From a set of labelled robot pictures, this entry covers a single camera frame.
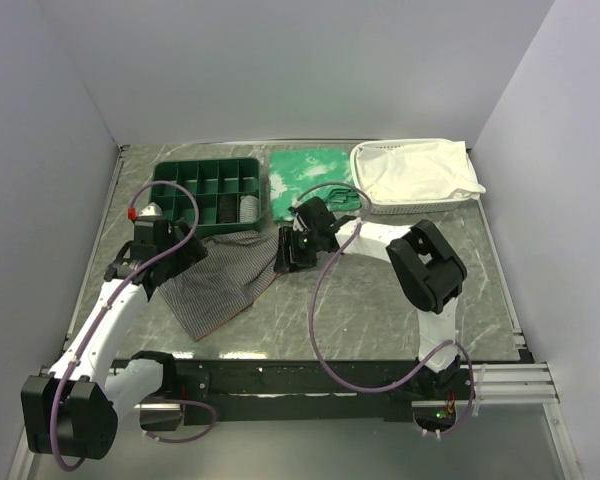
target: gray striped fabric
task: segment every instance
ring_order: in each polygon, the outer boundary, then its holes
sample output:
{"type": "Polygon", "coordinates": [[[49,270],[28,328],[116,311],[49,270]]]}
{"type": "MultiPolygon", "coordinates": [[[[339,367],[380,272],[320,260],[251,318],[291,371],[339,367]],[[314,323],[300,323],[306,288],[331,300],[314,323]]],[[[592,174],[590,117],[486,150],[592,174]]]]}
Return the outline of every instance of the gray striped fabric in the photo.
{"type": "Polygon", "coordinates": [[[251,305],[276,276],[277,233],[236,232],[208,237],[203,243],[207,257],[160,287],[193,340],[251,305]]]}

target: cable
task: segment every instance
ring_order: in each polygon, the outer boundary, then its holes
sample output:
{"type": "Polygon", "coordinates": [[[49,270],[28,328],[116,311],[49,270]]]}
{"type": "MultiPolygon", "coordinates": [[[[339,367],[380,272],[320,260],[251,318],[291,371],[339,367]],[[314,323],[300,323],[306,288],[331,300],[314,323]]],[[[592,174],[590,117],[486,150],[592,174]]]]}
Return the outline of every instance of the cable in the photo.
{"type": "MultiPolygon", "coordinates": [[[[164,252],[156,255],[155,257],[150,258],[149,260],[144,262],[142,265],[140,265],[137,270],[134,270],[133,272],[131,272],[120,283],[120,285],[118,285],[118,287],[113,291],[111,296],[107,299],[107,302],[106,302],[107,305],[113,305],[113,303],[115,302],[116,298],[118,298],[120,293],[133,281],[134,278],[136,278],[138,275],[140,275],[142,272],[144,272],[147,268],[151,267],[152,265],[155,265],[163,258],[171,255],[178,249],[182,248],[189,240],[191,240],[191,238],[193,237],[193,235],[196,231],[196,228],[198,227],[198,221],[200,219],[200,212],[199,212],[198,204],[196,203],[195,198],[193,198],[193,195],[191,195],[191,193],[186,188],[184,188],[181,185],[178,185],[177,183],[174,183],[174,182],[168,182],[165,180],[156,180],[156,181],[145,184],[140,190],[138,190],[133,195],[133,197],[131,198],[131,202],[129,203],[129,208],[134,207],[136,200],[138,199],[138,197],[140,196],[140,194],[142,192],[144,192],[146,189],[153,187],[155,185],[167,185],[169,187],[176,188],[176,189],[180,190],[182,193],[184,193],[189,198],[189,200],[191,201],[191,204],[193,205],[193,210],[195,211],[195,218],[193,221],[193,225],[191,225],[191,229],[189,230],[189,233],[187,233],[187,235],[184,237],[184,239],[182,239],[179,243],[177,243],[173,247],[165,250],[164,252]]],[[[96,330],[102,323],[102,320],[104,319],[104,317],[106,316],[108,311],[109,311],[109,309],[106,306],[103,306],[100,309],[100,312],[98,312],[98,314],[96,315],[96,318],[93,321],[93,323],[91,324],[91,327],[89,327],[89,330],[87,330],[87,333],[85,334],[82,342],[80,342],[80,345],[78,345],[75,355],[69,361],[69,365],[68,365],[67,369],[65,370],[64,375],[60,379],[60,382],[58,383],[58,387],[56,389],[55,395],[53,396],[53,402],[51,403],[51,419],[49,422],[49,432],[50,432],[50,437],[51,437],[51,453],[53,454],[53,457],[54,457],[56,463],[58,464],[58,466],[65,472],[75,471],[80,465],[82,465],[82,463],[84,462],[84,458],[80,458],[75,464],[69,465],[64,461],[64,459],[62,458],[62,455],[60,454],[60,445],[58,443],[58,411],[60,410],[62,392],[64,391],[64,388],[67,385],[69,377],[71,377],[71,374],[75,370],[77,363],[79,362],[80,358],[82,357],[82,354],[84,353],[87,346],[89,345],[91,338],[93,337],[96,330]]],[[[199,402],[194,402],[194,403],[196,404],[195,406],[203,406],[204,405],[203,408],[209,407],[208,409],[212,409],[213,413],[215,413],[215,409],[213,409],[213,407],[210,405],[199,404],[199,402]]],[[[216,419],[217,419],[217,413],[215,413],[215,415],[214,415],[213,424],[215,424],[216,419]]]]}
{"type": "Polygon", "coordinates": [[[187,443],[187,442],[193,442],[194,440],[202,438],[207,433],[209,433],[211,431],[211,429],[216,425],[216,423],[218,421],[218,412],[216,411],[215,408],[213,408],[211,405],[209,405],[207,403],[196,402],[194,400],[168,400],[168,402],[169,403],[177,403],[179,405],[188,405],[190,407],[200,407],[200,408],[204,408],[206,410],[209,410],[211,412],[211,423],[209,424],[209,426],[207,428],[205,428],[200,433],[197,433],[196,435],[194,435],[192,437],[187,437],[187,438],[164,438],[164,437],[159,437],[155,433],[146,432],[147,437],[152,438],[152,439],[154,439],[154,440],[156,440],[158,442],[161,442],[161,443],[187,443]]]}
{"type": "MultiPolygon", "coordinates": [[[[362,198],[364,198],[367,205],[366,205],[364,213],[360,217],[361,219],[366,218],[371,213],[372,202],[371,202],[371,199],[369,198],[369,196],[365,192],[363,192],[361,189],[359,189],[353,185],[349,185],[347,183],[342,183],[342,182],[325,182],[325,183],[315,185],[314,187],[311,187],[309,190],[307,190],[302,195],[300,195],[298,197],[298,201],[300,199],[302,199],[308,193],[312,192],[313,190],[316,190],[321,187],[326,187],[329,185],[339,185],[339,186],[351,188],[352,190],[355,190],[362,198]]],[[[416,365],[416,367],[413,370],[411,370],[407,375],[405,375],[400,380],[397,380],[394,383],[391,383],[389,385],[384,385],[382,387],[362,387],[359,385],[354,385],[352,383],[349,383],[342,377],[339,377],[338,374],[335,373],[331,369],[331,367],[325,360],[324,356],[320,352],[320,349],[318,347],[318,342],[316,341],[316,334],[315,334],[315,310],[316,310],[316,303],[318,300],[318,293],[320,291],[320,286],[322,285],[322,282],[326,278],[326,276],[329,273],[329,271],[331,270],[331,268],[333,268],[333,266],[338,262],[338,259],[342,256],[342,254],[347,249],[347,247],[360,234],[361,229],[362,229],[362,223],[358,223],[356,225],[355,229],[353,230],[353,233],[351,234],[351,236],[347,239],[347,241],[344,242],[342,244],[342,246],[331,256],[331,258],[329,259],[327,264],[322,269],[322,272],[320,272],[320,276],[318,277],[318,281],[316,282],[316,287],[313,291],[313,295],[311,296],[311,301],[309,302],[309,311],[307,312],[307,320],[309,323],[309,340],[311,342],[311,347],[313,348],[313,352],[315,353],[316,358],[318,359],[318,362],[320,362],[320,365],[322,365],[322,368],[324,368],[324,370],[327,372],[327,374],[333,380],[335,380],[337,383],[342,385],[343,387],[346,387],[349,390],[352,390],[352,391],[358,392],[358,393],[385,393],[385,392],[394,390],[398,387],[401,387],[402,385],[407,383],[409,380],[411,380],[426,365],[426,363],[429,360],[431,360],[431,358],[433,358],[433,356],[436,353],[438,353],[440,350],[442,350],[443,348],[448,347],[450,345],[456,345],[458,347],[458,349],[462,352],[462,354],[464,355],[464,357],[467,361],[467,366],[469,368],[470,392],[469,392],[469,400],[467,402],[467,407],[465,408],[464,412],[462,412],[462,415],[456,421],[455,425],[453,427],[449,428],[448,430],[446,430],[445,432],[440,432],[441,434],[451,433],[460,424],[462,424],[465,421],[465,419],[469,416],[469,414],[472,410],[472,407],[473,407],[473,401],[475,399],[475,382],[473,379],[473,364],[471,363],[471,359],[469,358],[468,352],[458,342],[456,342],[454,340],[446,340],[446,341],[442,342],[440,345],[438,345],[433,350],[431,350],[431,352],[429,352],[429,354],[426,357],[424,357],[422,359],[422,361],[420,361],[420,363],[418,363],[418,365],[416,365]]]]}

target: green organizer tray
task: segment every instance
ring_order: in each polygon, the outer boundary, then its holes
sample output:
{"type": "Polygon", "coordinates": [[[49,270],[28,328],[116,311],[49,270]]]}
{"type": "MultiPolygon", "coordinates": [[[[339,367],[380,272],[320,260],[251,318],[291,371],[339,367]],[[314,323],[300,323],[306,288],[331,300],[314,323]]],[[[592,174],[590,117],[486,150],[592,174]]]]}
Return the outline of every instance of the green organizer tray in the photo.
{"type": "MultiPolygon", "coordinates": [[[[260,230],[262,197],[260,196],[260,162],[257,158],[225,158],[220,160],[185,160],[163,162],[153,171],[154,180],[169,180],[189,190],[198,203],[200,221],[196,237],[205,238],[223,233],[260,230]],[[231,196],[240,212],[240,198],[258,198],[258,219],[251,223],[218,223],[218,201],[231,196]]],[[[150,202],[155,202],[162,214],[172,222],[184,217],[191,224],[194,218],[190,200],[180,190],[167,185],[151,187],[150,202]]]]}

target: folded clothing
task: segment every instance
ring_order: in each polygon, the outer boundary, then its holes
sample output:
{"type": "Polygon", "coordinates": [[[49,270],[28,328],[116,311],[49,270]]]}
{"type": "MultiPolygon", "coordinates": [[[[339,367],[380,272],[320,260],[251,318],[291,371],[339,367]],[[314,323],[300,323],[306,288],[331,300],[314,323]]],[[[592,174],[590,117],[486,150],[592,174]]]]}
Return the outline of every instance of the folded clothing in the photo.
{"type": "Polygon", "coordinates": [[[360,187],[382,203],[478,198],[464,142],[413,143],[392,150],[364,146],[356,157],[360,187]]]}
{"type": "Polygon", "coordinates": [[[160,286],[194,341],[251,305],[276,277],[277,233],[235,232],[207,237],[203,243],[207,257],[160,286]]]}
{"type": "MultiPolygon", "coordinates": [[[[289,207],[309,188],[324,182],[353,183],[349,155],[337,148],[274,152],[269,160],[271,212],[274,222],[292,220],[289,207]]],[[[349,188],[324,187],[304,199],[320,196],[331,211],[360,208],[358,194],[349,188]]]]}

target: table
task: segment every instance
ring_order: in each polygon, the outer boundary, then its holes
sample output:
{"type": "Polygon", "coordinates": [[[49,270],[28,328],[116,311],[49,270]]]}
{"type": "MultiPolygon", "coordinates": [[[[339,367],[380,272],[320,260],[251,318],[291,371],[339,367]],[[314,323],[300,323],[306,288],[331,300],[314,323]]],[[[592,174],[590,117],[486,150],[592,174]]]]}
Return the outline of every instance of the table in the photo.
{"type": "MultiPolygon", "coordinates": [[[[269,155],[277,150],[342,148],[356,143],[271,142],[252,144],[134,145],[124,147],[121,168],[95,255],[70,328],[76,333],[93,308],[106,266],[120,246],[132,237],[126,207],[133,193],[151,180],[162,161],[256,157],[263,179],[269,155]]],[[[148,192],[137,205],[148,201],[148,192]]],[[[275,228],[270,220],[267,229],[275,228]]],[[[433,221],[463,259],[468,279],[460,296],[457,329],[460,342],[479,361],[518,361],[517,326],[496,252],[478,202],[442,213],[373,216],[372,221],[411,225],[422,218],[433,221]]],[[[320,257],[319,266],[326,256],[320,257]]],[[[182,329],[158,293],[136,319],[118,351],[128,359],[139,350],[158,350],[180,358],[314,359],[307,334],[307,302],[319,269],[278,278],[254,305],[198,342],[182,329]]],[[[323,287],[316,317],[318,342],[325,356],[340,360],[413,359],[418,351],[418,320],[406,300],[393,268],[377,259],[345,255],[323,287]]]]}

